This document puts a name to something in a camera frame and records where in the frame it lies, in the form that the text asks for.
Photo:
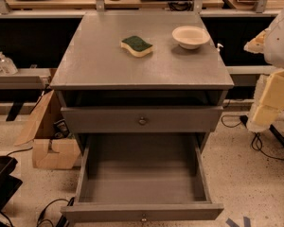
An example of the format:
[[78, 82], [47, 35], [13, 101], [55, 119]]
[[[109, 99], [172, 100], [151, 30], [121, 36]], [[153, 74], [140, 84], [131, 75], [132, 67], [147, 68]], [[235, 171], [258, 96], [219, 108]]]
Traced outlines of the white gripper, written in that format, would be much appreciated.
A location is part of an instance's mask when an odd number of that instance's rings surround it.
[[[254, 39], [247, 42], [243, 49], [254, 54], [263, 53], [265, 35], [266, 31], [262, 30]], [[252, 132], [268, 130], [277, 118], [278, 110], [284, 110], [284, 69], [273, 72], [267, 78], [259, 102], [265, 106], [253, 104], [248, 114], [247, 129]]]

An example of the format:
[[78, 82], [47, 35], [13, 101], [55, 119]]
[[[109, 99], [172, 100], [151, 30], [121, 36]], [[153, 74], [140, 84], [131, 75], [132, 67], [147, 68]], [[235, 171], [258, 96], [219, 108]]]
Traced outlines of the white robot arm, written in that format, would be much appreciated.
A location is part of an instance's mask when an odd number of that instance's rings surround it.
[[244, 50], [263, 54], [264, 60], [277, 68], [269, 76], [261, 75], [257, 80], [254, 103], [248, 114], [247, 129], [262, 132], [284, 111], [284, 9], [244, 46]]

